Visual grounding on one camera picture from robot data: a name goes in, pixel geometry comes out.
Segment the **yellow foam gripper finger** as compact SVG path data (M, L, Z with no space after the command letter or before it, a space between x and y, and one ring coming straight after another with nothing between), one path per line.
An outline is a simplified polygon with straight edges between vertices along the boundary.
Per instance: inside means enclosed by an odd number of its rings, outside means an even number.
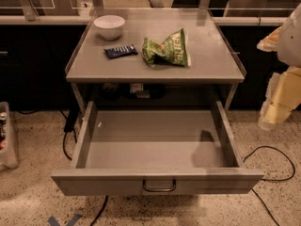
M278 48L278 38L281 31L281 26L275 29L272 33L260 40L257 48L264 52L276 52Z
M258 125L263 130L273 130L285 122L299 105L301 69L290 67L285 73L273 73L261 106Z

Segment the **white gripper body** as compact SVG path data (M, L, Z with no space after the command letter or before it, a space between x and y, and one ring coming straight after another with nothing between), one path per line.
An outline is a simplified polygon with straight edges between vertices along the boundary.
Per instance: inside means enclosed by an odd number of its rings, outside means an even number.
M301 67L301 4L284 22L278 37L277 57L288 66Z

